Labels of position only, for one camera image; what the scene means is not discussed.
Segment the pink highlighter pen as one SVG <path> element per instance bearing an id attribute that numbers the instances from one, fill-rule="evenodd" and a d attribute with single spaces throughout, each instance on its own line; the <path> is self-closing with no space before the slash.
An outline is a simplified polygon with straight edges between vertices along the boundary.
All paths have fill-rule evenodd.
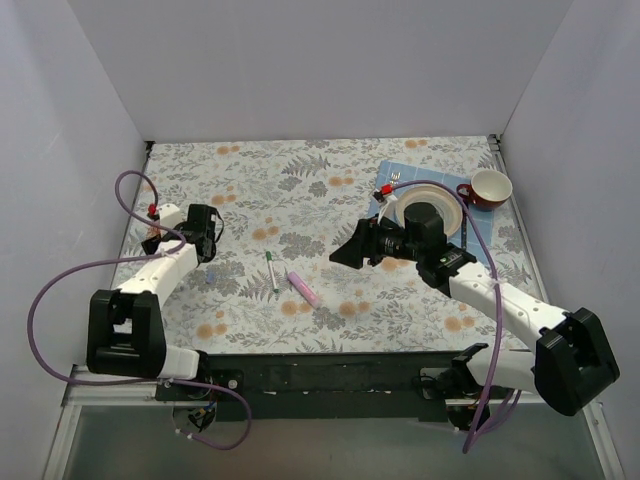
<path id="1" fill-rule="evenodd" d="M 305 281 L 293 271 L 287 274 L 287 279 L 295 290 L 309 303 L 314 309 L 319 308 L 321 300 L 319 296 L 305 283 Z"/>

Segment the white green-tipped marker pen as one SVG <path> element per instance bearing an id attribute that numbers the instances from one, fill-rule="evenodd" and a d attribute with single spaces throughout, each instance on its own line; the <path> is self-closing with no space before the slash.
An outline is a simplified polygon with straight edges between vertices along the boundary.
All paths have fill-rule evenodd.
<path id="1" fill-rule="evenodd" d="M 268 258 L 267 259 L 267 267 L 269 270 L 269 276 L 270 276 L 270 280 L 272 283 L 272 288 L 274 293 L 278 293 L 279 292 L 279 284 L 275 275 L 275 270 L 274 270 L 274 266 L 273 266 L 273 261 L 272 259 Z"/>

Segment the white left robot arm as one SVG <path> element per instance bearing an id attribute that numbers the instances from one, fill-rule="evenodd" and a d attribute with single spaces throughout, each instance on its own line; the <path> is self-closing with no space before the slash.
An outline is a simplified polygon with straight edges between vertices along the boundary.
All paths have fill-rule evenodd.
<path id="1" fill-rule="evenodd" d="M 224 221 L 204 204 L 191 204 L 186 216 L 164 204 L 152 209 L 151 218 L 159 225 L 142 248 L 156 257 L 90 300 L 86 364 L 95 374 L 178 379 L 188 398 L 200 400 L 211 392 L 213 377 L 199 366 L 197 351 L 167 343 L 161 309 L 187 275 L 215 258 Z"/>

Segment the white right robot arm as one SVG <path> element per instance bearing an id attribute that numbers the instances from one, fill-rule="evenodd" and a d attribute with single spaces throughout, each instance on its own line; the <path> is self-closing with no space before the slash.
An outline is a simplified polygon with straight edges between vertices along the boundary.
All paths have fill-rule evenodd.
<path id="1" fill-rule="evenodd" d="M 499 283 L 473 255 L 449 242 L 444 222 L 427 203 L 406 208 L 404 223 L 373 216 L 329 259 L 353 269 L 386 258 L 412 261 L 429 287 L 467 304 L 514 334 L 526 348 L 493 355 L 485 344 L 458 354 L 437 376 L 414 382 L 426 398 L 475 397 L 489 382 L 538 394 L 556 412 L 573 416 L 620 377 L 598 316 L 569 312 Z"/>

